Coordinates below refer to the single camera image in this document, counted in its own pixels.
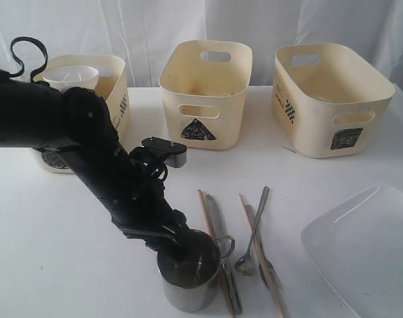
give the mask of white backdrop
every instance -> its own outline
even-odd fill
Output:
[[[253,49],[251,84],[272,83],[281,46],[336,42],[366,58],[403,90],[403,0],[0,0],[0,67],[16,36],[45,43],[50,57],[115,54],[129,86],[156,86],[173,49],[193,39],[232,40]],[[17,44],[27,70],[42,57]]]

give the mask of white plate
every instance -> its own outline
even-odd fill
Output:
[[[402,192],[372,187],[310,223],[302,242],[359,317],[403,317]]]

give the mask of white table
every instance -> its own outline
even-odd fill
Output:
[[[291,317],[354,317],[314,269],[300,232],[316,217],[375,184],[403,191],[403,93],[362,153],[329,159],[294,154],[272,118],[271,87],[250,87],[238,144],[229,150],[189,149],[170,169],[166,197],[189,226],[206,230],[196,190],[213,194],[236,260],[249,229],[238,193],[257,205],[272,188],[262,217],[266,255],[284,286]],[[130,89],[128,150],[150,135],[167,137],[159,88]],[[259,274],[237,277],[243,317],[274,317]],[[228,317],[221,292],[198,316]],[[163,295],[156,255],[127,240],[108,212],[74,175],[41,170],[27,149],[0,149],[0,318],[188,317]]]

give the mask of spoon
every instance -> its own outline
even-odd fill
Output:
[[[262,216],[262,212],[265,206],[266,197],[268,197],[269,187],[264,187],[262,191],[262,196],[260,197],[259,206],[256,213],[255,223],[253,225],[252,234],[250,235],[249,245],[247,247],[246,252],[240,257],[238,261],[235,262],[235,270],[237,273],[245,276],[252,276],[255,274],[255,265],[250,257],[250,247],[253,242],[253,238],[256,234],[256,229],[260,221],[260,217]]]
[[[250,223],[253,226],[253,223],[255,222],[255,213],[253,212],[253,208],[252,208],[251,205],[245,205],[245,209],[247,210],[247,212],[249,214]],[[262,240],[260,239],[260,233],[259,232],[256,233],[256,237],[257,237],[257,240],[259,242],[260,250],[262,251],[262,254],[264,256],[264,259],[265,259],[265,262],[266,262],[266,267],[268,267],[268,270],[271,273],[272,278],[276,282],[276,285],[279,288],[282,288],[281,281],[278,278],[277,273],[275,272],[274,266],[269,261],[269,259],[267,259],[266,256],[265,256],[265,253],[264,253],[264,250],[263,250],[263,245],[262,245]],[[265,284],[266,287],[268,287],[268,284],[266,283],[266,280],[265,280],[265,275],[263,274],[262,266],[260,264],[259,264],[259,273],[260,273],[260,277],[262,278],[263,283]]]

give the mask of cream plastic bin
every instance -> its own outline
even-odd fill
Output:
[[[340,44],[286,46],[275,54],[272,108],[293,147],[308,157],[363,151],[394,93]]]
[[[211,60],[216,54],[229,61]],[[239,139],[252,60],[252,50],[241,43],[181,43],[159,80],[170,139],[194,148],[232,147]]]
[[[65,55],[49,60],[46,69],[72,65],[91,66],[99,71],[99,79],[94,91],[106,101],[111,122],[116,128],[120,140],[128,126],[130,111],[125,61],[113,55]],[[42,74],[38,74],[35,80],[42,80]],[[31,150],[31,152],[45,170],[72,172],[55,153],[41,154],[35,150]]]

